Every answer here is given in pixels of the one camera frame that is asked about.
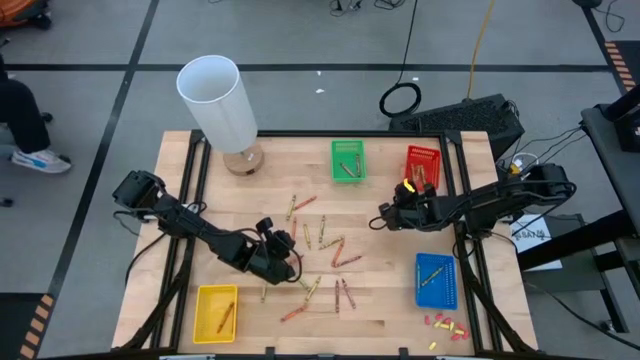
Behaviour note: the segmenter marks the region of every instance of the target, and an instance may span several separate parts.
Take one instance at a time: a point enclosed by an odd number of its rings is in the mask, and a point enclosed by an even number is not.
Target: person's leg
[[[49,133],[29,88],[19,81],[0,82],[0,122],[7,123],[19,151],[11,160],[47,173],[69,170],[71,164],[48,150]]]

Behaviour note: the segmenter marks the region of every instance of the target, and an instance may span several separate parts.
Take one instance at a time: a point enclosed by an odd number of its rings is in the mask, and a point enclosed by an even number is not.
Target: white cylinder lamp shade
[[[199,57],[180,70],[176,86],[214,149],[231,154],[253,145],[258,126],[233,61]]]

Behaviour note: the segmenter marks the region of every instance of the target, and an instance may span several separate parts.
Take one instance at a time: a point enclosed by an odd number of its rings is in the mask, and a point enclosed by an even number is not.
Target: gray floor
[[[149,3],[55,1],[54,28],[12,30],[8,36],[14,41],[2,52],[14,64],[126,64]],[[206,0],[160,0],[140,63],[182,64],[210,53],[243,64],[400,63],[412,1],[395,11],[375,9],[371,3],[365,1],[360,12],[334,18],[329,16],[328,1],[224,0],[212,5]],[[468,64],[488,3],[420,1],[408,61]],[[640,12],[640,4],[631,0],[620,0],[614,8],[630,15]],[[638,40],[637,24],[630,15],[619,34],[602,27],[605,38]],[[600,65],[605,60],[582,11],[570,1],[497,0],[478,63]],[[16,75],[33,89],[42,110],[56,115],[50,126],[54,147],[76,164],[68,175],[51,177],[0,162],[2,194],[16,198],[14,209],[0,213],[0,291],[44,292],[123,73]],[[196,126],[175,91],[175,76],[169,71],[145,71],[133,77],[41,357],[106,351],[111,345],[135,241],[111,218],[115,210],[111,192],[128,171],[153,169],[163,131]],[[377,110],[378,100],[398,73],[291,71],[242,76],[261,129],[385,129],[388,120]],[[468,74],[408,72],[404,79],[421,86],[421,109],[429,109],[460,101]],[[523,141],[575,127],[581,109],[619,96],[608,73],[477,73],[473,96],[494,93],[518,104],[527,130]],[[404,95],[390,99],[392,110],[407,105]],[[528,150],[539,154],[544,148]],[[593,221],[619,209],[587,140],[554,160],[579,188],[558,213],[582,213]],[[637,341],[640,303],[623,271],[609,275],[632,329],[627,338]],[[589,319],[606,318],[598,294],[561,296]],[[559,355],[632,358],[630,350],[585,327],[552,300],[531,294],[529,304],[542,349]]]

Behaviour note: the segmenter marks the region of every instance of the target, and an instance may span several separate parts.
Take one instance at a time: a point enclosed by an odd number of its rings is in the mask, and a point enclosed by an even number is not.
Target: sneaker
[[[62,160],[60,155],[51,150],[36,151],[25,154],[22,151],[14,151],[11,162],[47,174],[60,174],[71,169],[71,164]]]

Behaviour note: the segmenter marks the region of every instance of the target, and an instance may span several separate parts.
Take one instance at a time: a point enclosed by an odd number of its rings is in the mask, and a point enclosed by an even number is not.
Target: wooden tabletop
[[[188,148],[189,132],[165,133],[155,173],[177,196]],[[391,202],[393,189],[403,177],[407,146],[416,144],[439,148],[429,138],[364,138],[367,179],[359,184],[336,184],[331,179],[330,138],[258,138],[265,164],[249,177],[232,175],[224,167],[222,154],[213,151],[209,163],[204,201],[209,208],[202,217],[224,229],[253,227],[270,216],[275,229],[291,230],[285,220],[293,194],[298,201],[317,195],[318,199],[298,210],[296,250],[305,254],[303,279],[311,284],[322,276],[319,288],[306,312],[281,323],[279,319],[299,307],[306,295],[299,284],[269,286],[265,303],[260,302],[264,281],[240,273],[221,263],[206,244],[196,242],[187,305],[182,323],[179,351],[182,353],[261,354],[274,346],[278,354],[335,353],[343,355],[394,355],[407,347],[412,355],[470,355],[471,339],[451,341],[451,334],[424,325],[424,316],[439,311],[420,309],[414,300],[415,256],[419,252],[451,254],[454,234],[451,227],[440,232],[388,230],[372,231],[369,219],[378,215],[378,205]],[[473,188],[497,180],[486,133],[463,133],[465,157]],[[454,182],[461,191],[453,146],[449,147]],[[191,184],[191,194],[195,188]],[[438,194],[446,194],[444,171]],[[326,216],[325,239],[346,237],[342,258],[362,255],[357,262],[335,269],[330,266],[335,249],[318,250],[322,216]],[[312,250],[304,241],[302,224],[307,224]],[[508,235],[506,226],[494,231]],[[143,225],[136,252],[157,237],[154,224]],[[537,347],[522,279],[513,247],[499,238],[484,240],[496,305],[523,340]],[[113,345],[126,342],[146,319],[158,300],[168,240],[145,254],[133,268],[114,335]],[[458,310],[444,315],[468,327],[468,315],[460,269],[457,266]],[[334,286],[344,278],[357,304],[352,309],[341,292],[340,312],[335,313]],[[198,286],[236,284],[239,288],[237,335],[231,344],[193,343],[195,301]],[[491,348],[486,316],[478,306],[485,348]],[[163,344],[173,310],[167,311]],[[432,351],[429,344],[438,345]]]

